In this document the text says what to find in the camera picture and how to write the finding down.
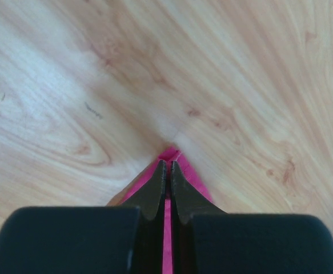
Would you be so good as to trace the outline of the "pink t-shirt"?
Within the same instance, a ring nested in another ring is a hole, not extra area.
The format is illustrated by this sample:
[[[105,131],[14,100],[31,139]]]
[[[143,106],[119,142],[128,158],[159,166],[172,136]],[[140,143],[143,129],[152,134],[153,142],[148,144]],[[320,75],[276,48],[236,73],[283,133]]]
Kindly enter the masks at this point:
[[[187,181],[198,190],[207,200],[212,201],[212,197],[201,180],[200,176],[188,161],[183,152],[175,146],[170,146],[164,150],[157,158],[147,166],[131,183],[121,192],[116,194],[109,202],[108,206],[117,206],[137,192],[152,176],[158,162],[164,160],[167,168],[171,167],[172,162],[177,162]],[[171,232],[171,200],[167,194],[165,198],[164,234],[163,234],[163,261],[162,273],[173,273],[172,267],[172,232]]]

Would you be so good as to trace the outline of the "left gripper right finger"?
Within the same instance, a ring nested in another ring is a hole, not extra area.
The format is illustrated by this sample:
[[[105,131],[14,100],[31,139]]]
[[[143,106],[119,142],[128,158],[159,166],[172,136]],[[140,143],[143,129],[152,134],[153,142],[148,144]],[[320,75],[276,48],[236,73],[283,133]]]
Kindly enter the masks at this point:
[[[171,166],[175,273],[333,273],[333,237],[312,215],[226,213]]]

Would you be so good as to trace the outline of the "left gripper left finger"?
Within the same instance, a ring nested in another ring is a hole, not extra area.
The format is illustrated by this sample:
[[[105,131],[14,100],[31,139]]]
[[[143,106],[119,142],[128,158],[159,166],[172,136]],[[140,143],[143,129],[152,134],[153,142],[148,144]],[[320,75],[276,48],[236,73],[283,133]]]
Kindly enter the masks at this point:
[[[0,230],[0,273],[161,273],[166,163],[112,207],[24,207]]]

